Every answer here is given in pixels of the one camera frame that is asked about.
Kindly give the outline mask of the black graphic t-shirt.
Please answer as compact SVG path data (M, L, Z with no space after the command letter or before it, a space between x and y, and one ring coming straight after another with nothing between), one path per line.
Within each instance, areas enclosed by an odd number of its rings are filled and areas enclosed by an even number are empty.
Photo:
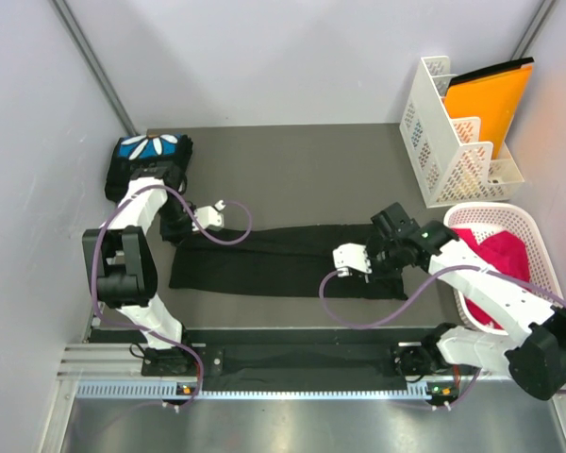
M316 297L334 270L332 252L365 244L372 225L316 225L255 230L223 246L197 233L176 248L169 287L221 294Z

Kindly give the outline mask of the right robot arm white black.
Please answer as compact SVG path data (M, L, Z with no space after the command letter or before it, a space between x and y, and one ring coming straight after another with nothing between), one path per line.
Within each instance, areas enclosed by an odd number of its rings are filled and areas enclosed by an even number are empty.
M490 334L442 323L420 341L424 367L435 374L469 365L513 379L548 400L566 394L566 301L498 271L440 221L420 226L393 203L371 218L375 236L366 258L376 277L408 267L426 271L465 295L505 332Z

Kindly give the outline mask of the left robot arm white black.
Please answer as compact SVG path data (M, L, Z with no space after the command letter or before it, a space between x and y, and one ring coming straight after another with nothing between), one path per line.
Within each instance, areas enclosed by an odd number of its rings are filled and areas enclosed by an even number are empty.
M185 173L172 160L135 164L115 192L116 210L98 228L82 235L82 250L93 311L104 319L105 306L125 317L118 327L133 328L146 342L140 347L146 376L199 376L197 353L186 342L184 325L158 296L158 270L146 233L155 217L191 230L179 203Z

